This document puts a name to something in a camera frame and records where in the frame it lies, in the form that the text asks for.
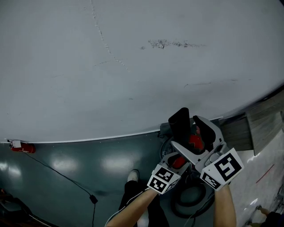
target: red fire extinguisher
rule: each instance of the red fire extinguisher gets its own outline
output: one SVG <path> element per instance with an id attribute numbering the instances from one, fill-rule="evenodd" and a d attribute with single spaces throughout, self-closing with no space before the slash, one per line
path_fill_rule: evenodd
<path id="1" fill-rule="evenodd" d="M 36 152 L 36 148 L 33 144 L 27 144 L 20 141 L 17 141 L 17 143 L 13 143 L 13 141 L 8 141 L 8 142 L 10 143 L 9 147 L 11 148 L 12 151 L 27 152 L 27 153 Z"/>

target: green floor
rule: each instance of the green floor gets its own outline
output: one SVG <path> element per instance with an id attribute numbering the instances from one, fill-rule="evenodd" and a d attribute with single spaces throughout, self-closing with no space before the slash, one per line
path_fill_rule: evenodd
<path id="1" fill-rule="evenodd" d="M 157 133 L 102 141 L 38 144 L 32 157 L 79 182 L 94 194 L 94 226 L 103 227 L 118 210 L 128 173 L 136 168 L 147 182 L 160 161 Z M 89 195 L 56 172 L 23 153 L 0 145 L 0 187 L 22 200 L 36 216 L 59 227 L 91 227 L 93 204 Z M 170 209 L 171 193 L 160 196 L 171 227 L 184 226 L 186 219 Z M 213 226 L 213 206 L 196 219 L 196 227 Z"/>

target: red line on floor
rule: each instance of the red line on floor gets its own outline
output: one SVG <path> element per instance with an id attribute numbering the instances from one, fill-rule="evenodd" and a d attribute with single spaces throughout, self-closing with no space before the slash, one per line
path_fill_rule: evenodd
<path id="1" fill-rule="evenodd" d="M 269 168 L 268 171 L 266 171 L 266 173 L 256 182 L 256 184 L 272 169 L 272 167 Z"/>

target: person's right arm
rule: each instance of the person's right arm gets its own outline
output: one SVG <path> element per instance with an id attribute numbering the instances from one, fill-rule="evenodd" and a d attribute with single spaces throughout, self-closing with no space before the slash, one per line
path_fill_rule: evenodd
<path id="1" fill-rule="evenodd" d="M 236 227 L 235 207 L 228 185 L 215 192 L 214 227 Z"/>

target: crack in wall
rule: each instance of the crack in wall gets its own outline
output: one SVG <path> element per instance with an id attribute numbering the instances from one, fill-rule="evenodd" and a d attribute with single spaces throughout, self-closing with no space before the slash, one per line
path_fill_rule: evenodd
<path id="1" fill-rule="evenodd" d="M 98 21 L 96 19 L 97 15 L 95 13 L 95 6 L 94 6 L 94 3 L 93 3 L 93 0 L 90 0 L 90 2 L 91 2 L 91 6 L 92 6 L 92 16 L 93 16 L 93 19 L 94 19 L 94 22 L 95 22 L 95 27 L 98 29 L 98 32 L 99 32 L 99 34 L 101 36 L 101 40 L 102 40 L 102 43 L 103 43 L 104 47 L 107 49 L 107 52 L 109 53 L 109 55 L 114 58 L 114 61 L 120 63 L 121 65 L 123 65 L 125 67 L 125 64 L 122 61 L 120 61 L 119 59 L 116 59 L 116 57 L 111 53 L 110 48 L 107 45 L 107 43 L 106 43 L 106 41 L 105 41 L 105 39 L 103 37 L 102 31 L 101 31 L 101 29 L 100 29 L 100 27 L 98 25 Z"/>

